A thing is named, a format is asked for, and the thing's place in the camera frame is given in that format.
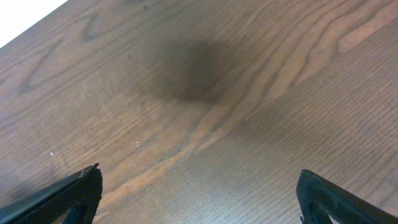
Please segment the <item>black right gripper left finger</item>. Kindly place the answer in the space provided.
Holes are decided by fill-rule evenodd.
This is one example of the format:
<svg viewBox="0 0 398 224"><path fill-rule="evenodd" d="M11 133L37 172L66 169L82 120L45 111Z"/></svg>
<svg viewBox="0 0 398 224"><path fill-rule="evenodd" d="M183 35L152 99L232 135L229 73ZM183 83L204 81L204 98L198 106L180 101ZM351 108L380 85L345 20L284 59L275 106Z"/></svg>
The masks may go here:
<svg viewBox="0 0 398 224"><path fill-rule="evenodd" d="M1 223L90 224L102 198L103 177L96 163L1 208Z"/></svg>

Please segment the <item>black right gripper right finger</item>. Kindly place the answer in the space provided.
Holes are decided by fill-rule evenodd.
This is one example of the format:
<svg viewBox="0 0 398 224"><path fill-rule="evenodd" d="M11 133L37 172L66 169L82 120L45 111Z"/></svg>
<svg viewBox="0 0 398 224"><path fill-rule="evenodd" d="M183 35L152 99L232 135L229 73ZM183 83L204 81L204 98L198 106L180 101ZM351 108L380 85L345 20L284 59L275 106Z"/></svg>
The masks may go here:
<svg viewBox="0 0 398 224"><path fill-rule="evenodd" d="M397 223L397 217L307 169L300 172L296 194L304 224Z"/></svg>

